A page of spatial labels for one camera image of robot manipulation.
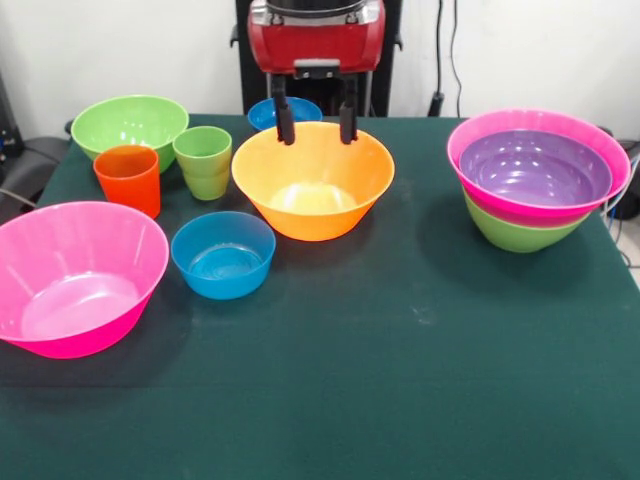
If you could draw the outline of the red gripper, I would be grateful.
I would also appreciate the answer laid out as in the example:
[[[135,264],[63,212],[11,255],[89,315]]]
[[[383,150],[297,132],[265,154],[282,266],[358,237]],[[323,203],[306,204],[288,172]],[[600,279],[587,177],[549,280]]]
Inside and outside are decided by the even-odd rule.
[[[342,8],[295,11],[276,4],[252,4],[247,32],[253,57],[271,76],[278,140],[295,142],[294,117],[286,98],[284,75],[314,68],[341,74],[373,71],[382,54],[385,6],[352,4]],[[343,78],[344,101],[339,109],[340,139],[357,139],[358,79]]]

